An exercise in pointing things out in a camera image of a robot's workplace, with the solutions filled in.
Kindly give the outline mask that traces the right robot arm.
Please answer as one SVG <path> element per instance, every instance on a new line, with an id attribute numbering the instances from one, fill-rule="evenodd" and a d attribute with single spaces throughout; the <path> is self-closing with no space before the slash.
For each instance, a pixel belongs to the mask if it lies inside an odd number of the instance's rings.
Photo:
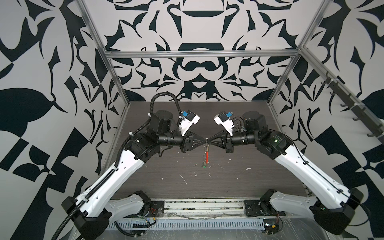
<path id="1" fill-rule="evenodd" d="M 269 189 L 259 201 L 262 215 L 288 212 L 314 220 L 333 235 L 350 226 L 363 193 L 348 189 L 310 161 L 285 134 L 269 129 L 265 116 L 256 111 L 243 114 L 244 126 L 235 130 L 232 113 L 214 117 L 224 130 L 208 139 L 210 145 L 232 153 L 235 146 L 254 145 L 256 149 L 296 176 L 314 194 L 312 197 L 288 195 Z"/>

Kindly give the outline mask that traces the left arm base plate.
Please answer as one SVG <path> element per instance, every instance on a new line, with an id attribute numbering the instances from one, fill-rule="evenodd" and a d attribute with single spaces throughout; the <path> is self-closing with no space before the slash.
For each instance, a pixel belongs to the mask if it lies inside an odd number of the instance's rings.
<path id="1" fill-rule="evenodd" d="M 164 201 L 150 201 L 144 204 L 141 215 L 144 217 L 158 217 L 164 213 Z"/>

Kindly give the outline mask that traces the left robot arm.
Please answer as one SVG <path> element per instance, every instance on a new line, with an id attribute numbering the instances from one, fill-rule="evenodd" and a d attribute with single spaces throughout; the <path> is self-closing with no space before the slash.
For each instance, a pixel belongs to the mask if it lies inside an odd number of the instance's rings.
<path id="1" fill-rule="evenodd" d="M 205 138 L 189 130 L 199 120 L 200 117 L 192 111 L 180 111 L 176 128 L 171 130 L 174 124 L 172 113 L 150 113 L 148 120 L 130 133 L 107 171 L 83 193 L 63 201 L 62 207 L 68 215 L 52 238 L 56 240 L 69 221 L 74 223 L 83 239 L 95 240 L 113 222 L 128 216 L 146 215 L 151 199 L 142 191 L 118 201 L 112 201 L 112 196 L 153 155 L 162 155 L 162 146 L 167 149 L 178 146 L 182 153 L 186 153 L 203 145 Z"/>

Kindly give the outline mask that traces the wall hook rack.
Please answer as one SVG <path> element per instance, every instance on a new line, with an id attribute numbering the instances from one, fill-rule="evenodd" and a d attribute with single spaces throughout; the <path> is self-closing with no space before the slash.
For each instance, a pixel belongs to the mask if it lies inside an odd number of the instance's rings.
<path id="1" fill-rule="evenodd" d="M 332 78 L 329 72 L 320 74 L 324 79 L 322 86 L 327 85 L 331 89 L 329 111 L 331 112 L 332 101 L 337 96 L 342 103 L 341 108 L 347 111 L 352 111 L 356 116 L 354 121 L 362 122 L 366 128 L 371 132 L 367 134 L 369 138 L 375 137 L 382 145 L 384 144 L 384 122 L 380 120 L 366 104 L 364 104 L 358 97 L 344 84 L 344 82 L 338 78 Z"/>

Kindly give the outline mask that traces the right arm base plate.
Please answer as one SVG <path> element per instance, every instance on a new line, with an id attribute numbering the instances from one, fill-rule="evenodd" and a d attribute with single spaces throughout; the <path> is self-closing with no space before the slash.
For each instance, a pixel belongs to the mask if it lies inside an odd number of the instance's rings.
<path id="1" fill-rule="evenodd" d="M 245 200 L 245 214 L 249 218 L 269 216 L 268 202 L 262 200 Z"/>

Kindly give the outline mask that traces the small circuit board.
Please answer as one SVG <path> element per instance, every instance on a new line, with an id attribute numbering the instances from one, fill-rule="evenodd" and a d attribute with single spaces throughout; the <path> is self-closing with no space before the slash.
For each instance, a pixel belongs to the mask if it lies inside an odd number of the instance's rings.
<path id="1" fill-rule="evenodd" d="M 280 218 L 263 219 L 263 233 L 267 235 L 275 235 L 283 229 L 283 221 Z"/>

